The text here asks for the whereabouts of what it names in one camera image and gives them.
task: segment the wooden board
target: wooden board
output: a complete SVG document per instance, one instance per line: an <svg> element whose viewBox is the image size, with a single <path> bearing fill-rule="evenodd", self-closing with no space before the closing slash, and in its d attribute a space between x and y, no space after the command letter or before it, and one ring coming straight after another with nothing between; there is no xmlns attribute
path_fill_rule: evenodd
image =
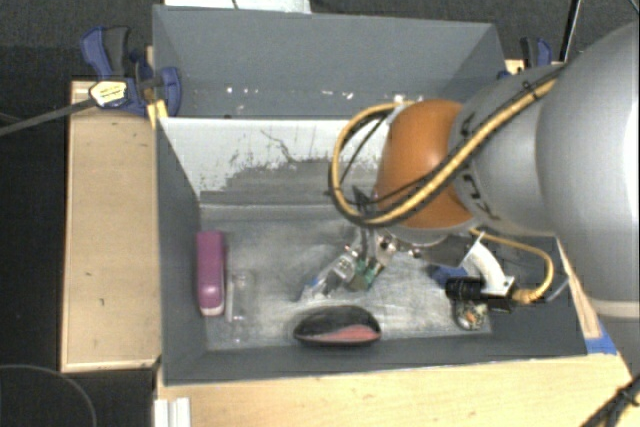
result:
<svg viewBox="0 0 640 427"><path fill-rule="evenodd" d="M188 397L191 425L578 426L629 374L602 354L404 372L158 389ZM621 427L640 425L640 411Z"/></svg>
<svg viewBox="0 0 640 427"><path fill-rule="evenodd" d="M86 84L73 90L75 101L86 97ZM160 354L152 135L147 121L119 112L92 109L72 117L65 372L149 367ZM597 318L578 299L589 331ZM580 425L629 378L619 356L590 355L173 388L160 377L157 393L189 397L194 427ZM640 411L631 414L620 425L640 425Z"/></svg>
<svg viewBox="0 0 640 427"><path fill-rule="evenodd" d="M73 101L88 84L74 83ZM153 132L97 108L71 117L63 372L151 366L160 354Z"/></svg>

